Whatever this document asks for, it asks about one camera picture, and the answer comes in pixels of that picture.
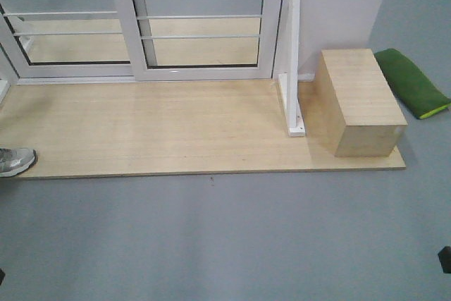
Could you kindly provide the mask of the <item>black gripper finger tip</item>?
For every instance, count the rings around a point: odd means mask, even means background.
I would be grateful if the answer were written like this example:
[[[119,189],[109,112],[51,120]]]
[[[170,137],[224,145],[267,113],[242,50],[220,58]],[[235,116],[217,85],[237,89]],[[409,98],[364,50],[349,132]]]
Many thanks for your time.
[[[2,269],[0,269],[0,285],[3,283],[5,276],[6,276],[5,272]]]
[[[438,259],[444,274],[451,273],[451,247],[444,246],[438,253]]]

